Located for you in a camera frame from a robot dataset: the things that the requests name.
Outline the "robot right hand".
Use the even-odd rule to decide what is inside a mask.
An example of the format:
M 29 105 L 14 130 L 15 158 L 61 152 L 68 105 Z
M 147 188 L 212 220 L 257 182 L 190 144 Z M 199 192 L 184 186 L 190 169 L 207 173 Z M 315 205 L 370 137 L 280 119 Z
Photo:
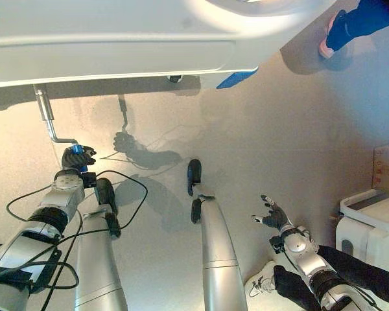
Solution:
M 264 206 L 268 207 L 268 215 L 251 215 L 253 222 L 276 228 L 279 232 L 282 232 L 284 227 L 293 226 L 284 210 L 271 197 L 262 194 L 261 199 L 264 202 Z

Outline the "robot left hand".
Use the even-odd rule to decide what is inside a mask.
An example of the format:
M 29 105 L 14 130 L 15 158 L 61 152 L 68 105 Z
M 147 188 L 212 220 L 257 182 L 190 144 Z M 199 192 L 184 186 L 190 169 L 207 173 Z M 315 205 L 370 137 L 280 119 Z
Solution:
M 87 172 L 88 166 L 93 165 L 96 160 L 93 156 L 96 151 L 92 147 L 75 144 L 64 150 L 62 155 L 63 168 L 75 168 L 80 172 Z

